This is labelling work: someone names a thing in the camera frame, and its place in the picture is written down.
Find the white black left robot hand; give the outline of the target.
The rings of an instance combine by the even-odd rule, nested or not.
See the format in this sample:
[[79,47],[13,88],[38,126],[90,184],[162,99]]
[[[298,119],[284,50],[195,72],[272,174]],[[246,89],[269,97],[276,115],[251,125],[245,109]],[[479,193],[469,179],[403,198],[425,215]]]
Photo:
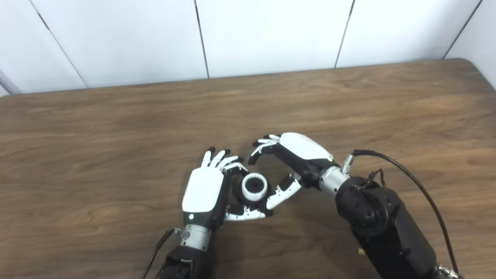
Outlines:
[[262,175],[251,173],[243,158],[230,150],[209,148],[200,166],[188,179],[182,210],[184,226],[213,233],[226,220],[242,221],[272,217],[274,211],[260,210],[271,190]]

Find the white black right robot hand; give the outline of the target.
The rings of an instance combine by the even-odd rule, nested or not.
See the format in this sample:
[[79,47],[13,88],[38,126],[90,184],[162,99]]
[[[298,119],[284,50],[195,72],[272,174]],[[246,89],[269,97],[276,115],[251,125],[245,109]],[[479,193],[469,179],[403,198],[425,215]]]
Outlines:
[[261,205],[260,210],[266,213],[301,188],[315,188],[321,191],[321,174],[337,166],[331,153],[303,134],[266,135],[255,141],[253,147],[255,150],[250,154],[249,165],[255,165],[262,154],[273,154],[294,171],[294,174],[288,174],[271,194],[264,198],[266,204]]

